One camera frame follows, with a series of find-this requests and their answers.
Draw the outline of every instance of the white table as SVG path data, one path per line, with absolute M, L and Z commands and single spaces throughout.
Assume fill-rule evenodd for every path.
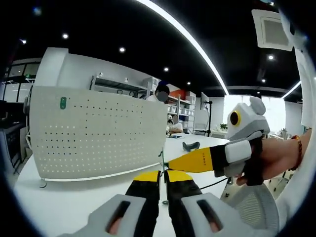
M 165 161 L 185 154 L 182 142 L 187 144 L 199 141 L 201 148 L 222 145 L 224 139 L 197 135 L 182 135 L 183 138 L 167 138 L 164 148 Z M 25 164 L 15 184 L 14 191 L 25 213 L 45 236 L 55 237 L 63 233 L 73 233 L 87 224 L 89 214 L 116 194 L 125 194 L 132 179 L 139 173 L 159 170 L 156 165 L 145 170 L 119 176 L 77 182 L 48 182 L 44 189 L 39 188 L 38 175 L 33 156 Z M 199 187 L 215 183 L 223 177 L 215 178 L 214 172 L 190 173 Z M 175 236 L 166 200 L 163 177 L 160 181 L 159 216 L 154 236 Z M 203 189 L 220 198 L 226 182 Z

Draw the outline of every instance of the led strip light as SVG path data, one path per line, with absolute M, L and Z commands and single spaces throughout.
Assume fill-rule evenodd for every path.
M 290 89 L 285 95 L 283 95 L 281 97 L 281 99 L 284 99 L 286 96 L 288 96 L 289 94 L 291 94 L 296 88 L 298 88 L 301 84 L 301 81 L 299 81 L 295 86 L 293 86 L 292 89 Z
M 212 61 L 208 58 L 202 47 L 199 43 L 191 36 L 191 34 L 176 20 L 174 19 L 169 13 L 163 10 L 161 7 L 156 5 L 155 3 L 151 2 L 150 0 L 136 0 L 139 3 L 145 5 L 146 7 L 150 8 L 151 10 L 155 11 L 157 14 L 162 16 L 165 20 L 167 20 L 171 25 L 173 25 L 187 40 L 196 48 L 199 54 L 204 58 L 206 63 L 209 65 L 211 70 L 213 71 L 214 75 L 216 76 L 217 80 L 219 81 L 220 85 L 222 86 L 226 95 L 229 95 L 228 90 L 224 84 L 223 79 L 219 75 L 217 69 L 215 68 Z

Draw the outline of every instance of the black cable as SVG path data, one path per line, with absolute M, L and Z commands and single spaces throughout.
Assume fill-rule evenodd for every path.
M 15 172 L 17 172 L 19 175 L 20 175 L 20 173 L 17 171 L 17 169 L 14 167 L 14 164 L 13 164 L 13 162 L 12 162 L 12 159 L 11 159 L 11 157 L 9 157 L 10 158 L 10 161 L 11 161 L 11 165 L 12 165 L 12 167 L 13 167 L 13 169 L 15 170 Z
M 225 179 L 222 179 L 222 180 L 220 180 L 220 181 L 218 181 L 218 182 L 216 182 L 216 183 L 214 183 L 214 184 L 207 185 L 207 186 L 205 186 L 205 187 L 203 187 L 203 188 L 200 188 L 200 190 L 205 189 L 205 188 L 208 188 L 208 187 L 211 187 L 211 186 L 213 186 L 213 185 L 215 185 L 215 184 L 219 184 L 220 182 L 223 182 L 223 181 L 225 181 L 225 180 L 227 180 L 227 179 L 229 179 L 229 178 L 225 178 Z

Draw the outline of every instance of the perforated panel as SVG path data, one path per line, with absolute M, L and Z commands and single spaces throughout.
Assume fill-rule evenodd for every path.
M 61 109 L 61 98 L 66 107 Z M 113 175 L 157 162 L 167 106 L 128 96 L 35 86 L 32 147 L 41 178 Z

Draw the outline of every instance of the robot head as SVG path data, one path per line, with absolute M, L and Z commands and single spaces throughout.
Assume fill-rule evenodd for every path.
M 247 138 L 251 134 L 261 131 L 262 135 L 270 132 L 263 114 L 266 107 L 257 97 L 250 98 L 250 106 L 238 103 L 227 118 L 228 138 L 230 141 Z

